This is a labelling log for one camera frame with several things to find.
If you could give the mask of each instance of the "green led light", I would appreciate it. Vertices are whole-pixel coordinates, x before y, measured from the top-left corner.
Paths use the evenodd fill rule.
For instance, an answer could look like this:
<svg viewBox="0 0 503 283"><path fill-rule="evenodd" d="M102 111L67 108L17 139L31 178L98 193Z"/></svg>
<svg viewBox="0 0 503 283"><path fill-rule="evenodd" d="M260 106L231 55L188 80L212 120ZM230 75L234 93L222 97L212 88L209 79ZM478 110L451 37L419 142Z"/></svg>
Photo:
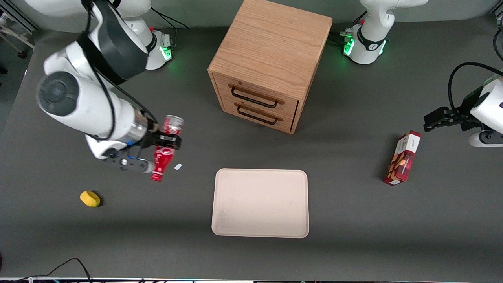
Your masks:
<svg viewBox="0 0 503 283"><path fill-rule="evenodd" d="M382 54L382 50L384 49L384 46L386 45L386 40L384 40L384 42L382 43L382 46L381 46L381 51L379 51L379 55Z"/></svg>
<svg viewBox="0 0 503 283"><path fill-rule="evenodd" d="M166 61L171 59L171 48L159 46L159 49Z"/></svg>
<svg viewBox="0 0 503 283"><path fill-rule="evenodd" d="M353 46L355 45L355 40L352 38L350 41L346 43L344 46L344 54L349 55L353 50Z"/></svg>

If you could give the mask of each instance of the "wood grain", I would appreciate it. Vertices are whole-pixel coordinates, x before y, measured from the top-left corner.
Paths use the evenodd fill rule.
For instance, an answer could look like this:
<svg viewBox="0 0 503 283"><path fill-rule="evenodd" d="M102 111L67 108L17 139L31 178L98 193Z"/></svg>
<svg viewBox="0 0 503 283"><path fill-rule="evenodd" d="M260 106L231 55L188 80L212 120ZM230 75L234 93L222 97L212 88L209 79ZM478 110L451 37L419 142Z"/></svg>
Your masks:
<svg viewBox="0 0 503 283"><path fill-rule="evenodd" d="M266 0L244 0L208 67L222 109L257 123L240 115L234 103L282 117L281 123L265 126L293 134L331 24L326 16ZM233 96L233 86L239 95L278 104L271 109Z"/></svg>
<svg viewBox="0 0 503 283"><path fill-rule="evenodd" d="M209 70L303 100L331 24L326 16L245 0Z"/></svg>

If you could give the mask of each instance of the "drawer handle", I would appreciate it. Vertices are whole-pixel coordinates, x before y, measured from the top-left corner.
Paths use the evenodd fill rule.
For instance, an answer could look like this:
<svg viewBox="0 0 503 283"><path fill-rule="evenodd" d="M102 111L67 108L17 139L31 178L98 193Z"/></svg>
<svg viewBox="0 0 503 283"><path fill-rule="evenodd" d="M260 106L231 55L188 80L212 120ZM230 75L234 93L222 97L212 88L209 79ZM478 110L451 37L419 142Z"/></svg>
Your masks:
<svg viewBox="0 0 503 283"><path fill-rule="evenodd" d="M251 98L248 98L246 96L243 96L243 95L239 95L237 93L235 93L234 91L236 90L236 87L232 87L232 89L230 90L230 92L232 93L232 96L234 97L237 97L237 98L240 98L240 99L243 99L243 100L246 100L246 101L250 101L252 103L255 103L255 104L259 104L260 106L264 106L264 107L267 107L267 108L275 108L277 105L278 105L278 100L276 100L276 102L274 104L267 104L267 103L264 103L264 102L261 102L261 101L258 101L258 100L255 100L255 99L251 99Z"/></svg>
<svg viewBox="0 0 503 283"><path fill-rule="evenodd" d="M248 114L248 113L244 113L244 112L240 111L240 109L241 109L241 105L238 105L238 106L237 106L237 112L238 112L239 114L241 114L241 115L243 115L243 116L246 116L246 117L249 117L249 118L251 118L251 119L255 119L255 120L260 121L260 122L262 122L262 123L266 123L266 124L269 124L269 125L274 125L274 124L276 124L276 122L278 121L278 118L277 118L277 117L275 117L275 118L274 118L274 121L273 121L273 122L271 122L271 121L264 120L264 119L262 119L262 118L255 117L255 116L250 115L250 114Z"/></svg>

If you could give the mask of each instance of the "drawer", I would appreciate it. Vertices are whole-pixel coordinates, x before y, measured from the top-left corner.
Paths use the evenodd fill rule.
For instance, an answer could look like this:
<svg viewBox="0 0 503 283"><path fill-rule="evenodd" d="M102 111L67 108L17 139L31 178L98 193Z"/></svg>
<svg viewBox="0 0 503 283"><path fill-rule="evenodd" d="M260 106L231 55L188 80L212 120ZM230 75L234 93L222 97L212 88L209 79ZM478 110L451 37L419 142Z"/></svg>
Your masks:
<svg viewBox="0 0 503 283"><path fill-rule="evenodd" d="M237 117L290 133L293 118L278 115L230 99L222 99L224 111Z"/></svg>
<svg viewBox="0 0 503 283"><path fill-rule="evenodd" d="M280 96L271 91L252 86L246 82L213 74L222 100L237 101L250 107L293 118L297 100Z"/></svg>

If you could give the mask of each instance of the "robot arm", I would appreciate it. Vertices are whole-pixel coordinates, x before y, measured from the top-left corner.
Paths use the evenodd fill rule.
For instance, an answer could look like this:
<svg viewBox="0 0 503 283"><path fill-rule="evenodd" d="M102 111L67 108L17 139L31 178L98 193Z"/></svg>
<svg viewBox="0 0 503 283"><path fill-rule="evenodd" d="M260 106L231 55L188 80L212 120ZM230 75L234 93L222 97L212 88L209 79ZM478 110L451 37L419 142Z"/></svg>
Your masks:
<svg viewBox="0 0 503 283"><path fill-rule="evenodd" d="M87 14L82 2L88 0L25 0L35 10L50 17L71 17ZM150 10L150 0L109 0L129 30L141 40L148 53L145 69L162 67L172 58L171 36L158 30L151 31L140 17Z"/></svg>
<svg viewBox="0 0 503 283"><path fill-rule="evenodd" d="M367 9L364 23L356 23L341 35L347 36L344 55L358 64L373 63L381 55L385 38L395 22L394 8L410 8L428 0L360 0Z"/></svg>
<svg viewBox="0 0 503 283"><path fill-rule="evenodd" d="M179 136L160 132L155 120L110 91L114 85L143 72L148 52L108 1L89 4L98 25L45 60L47 77L39 83L36 94L40 108L57 121L86 133L98 159L120 156L133 146L179 149ZM152 163L142 161L143 166L137 170L151 171Z"/></svg>
<svg viewBox="0 0 503 283"><path fill-rule="evenodd" d="M480 128L468 139L472 146L503 147L503 78L493 76L468 94L455 110L443 106L424 120L425 132L453 125L460 125L462 131Z"/></svg>

